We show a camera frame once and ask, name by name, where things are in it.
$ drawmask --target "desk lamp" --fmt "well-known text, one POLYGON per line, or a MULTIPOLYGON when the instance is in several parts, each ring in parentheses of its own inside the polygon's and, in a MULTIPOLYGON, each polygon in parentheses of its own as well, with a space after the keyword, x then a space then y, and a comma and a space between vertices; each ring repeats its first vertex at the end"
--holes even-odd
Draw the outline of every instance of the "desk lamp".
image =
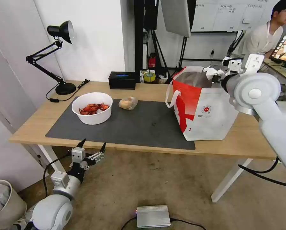
POLYGON ((56 41, 52 43, 51 45, 45 47, 44 49, 36 52, 35 54, 27 56, 26 61, 34 65, 36 68, 43 71, 45 74, 49 75, 51 78, 53 78, 54 80, 58 82, 58 86, 56 87, 57 94, 59 95, 71 94, 74 91, 76 91, 76 86, 74 84, 66 83, 62 77, 49 72, 48 70, 46 70, 45 68, 37 64, 37 61, 62 48, 63 42, 60 40, 60 37, 63 38, 68 43, 73 44, 73 40, 74 40, 73 25, 71 21, 66 21, 66 22, 63 22, 60 26, 48 26, 47 32, 49 33, 49 35, 53 36, 56 41), (54 50, 51 50, 48 53, 41 54, 41 52, 49 49, 50 47, 54 45, 56 45, 57 48, 55 48, 54 50))

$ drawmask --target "trash bin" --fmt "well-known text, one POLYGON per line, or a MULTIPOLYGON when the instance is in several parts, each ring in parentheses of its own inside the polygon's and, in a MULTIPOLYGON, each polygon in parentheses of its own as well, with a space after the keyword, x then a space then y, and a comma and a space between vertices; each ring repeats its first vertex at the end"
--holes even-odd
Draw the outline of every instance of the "trash bin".
POLYGON ((10 197, 0 211, 0 229, 6 229, 25 214, 27 204, 21 199, 8 181, 0 180, 0 184, 10 187, 10 197))

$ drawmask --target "shopping bag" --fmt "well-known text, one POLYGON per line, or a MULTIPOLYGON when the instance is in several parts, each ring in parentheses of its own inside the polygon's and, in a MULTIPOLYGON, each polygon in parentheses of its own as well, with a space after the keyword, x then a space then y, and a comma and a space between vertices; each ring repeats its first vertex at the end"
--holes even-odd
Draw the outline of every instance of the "shopping bag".
POLYGON ((187 141, 223 140, 238 111, 229 103, 230 96, 223 88, 211 88, 212 83, 202 70, 201 66, 187 66, 177 73, 167 88, 165 103, 168 108, 174 106, 187 141), (174 93, 169 104, 172 87, 174 93))

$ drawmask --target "crayfish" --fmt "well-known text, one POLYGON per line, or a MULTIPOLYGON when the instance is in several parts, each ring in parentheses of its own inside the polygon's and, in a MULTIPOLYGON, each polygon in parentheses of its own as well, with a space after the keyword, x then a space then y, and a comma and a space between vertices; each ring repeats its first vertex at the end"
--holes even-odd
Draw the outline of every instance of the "crayfish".
POLYGON ((96 114, 99 109, 105 111, 108 108, 109 106, 102 102, 101 104, 88 104, 83 109, 79 109, 79 112, 81 115, 93 115, 96 114))

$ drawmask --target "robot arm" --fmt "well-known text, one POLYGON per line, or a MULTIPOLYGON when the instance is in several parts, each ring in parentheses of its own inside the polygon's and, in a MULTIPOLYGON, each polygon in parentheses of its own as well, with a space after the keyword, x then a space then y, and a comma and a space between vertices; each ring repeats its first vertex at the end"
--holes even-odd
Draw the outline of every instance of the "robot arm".
POLYGON ((71 201, 83 182, 85 171, 104 158, 105 143, 99 152, 91 155, 82 148, 84 141, 78 144, 80 147, 72 149, 70 171, 55 171, 51 175, 53 195, 37 203, 25 229, 35 227, 39 230, 61 230, 68 223, 73 213, 71 201))
POLYGON ((230 94, 230 103, 236 110, 260 117, 259 128, 286 167, 286 111, 281 111, 276 100, 281 86, 268 73, 257 73, 264 57, 251 54, 242 74, 226 76, 222 87, 230 94))

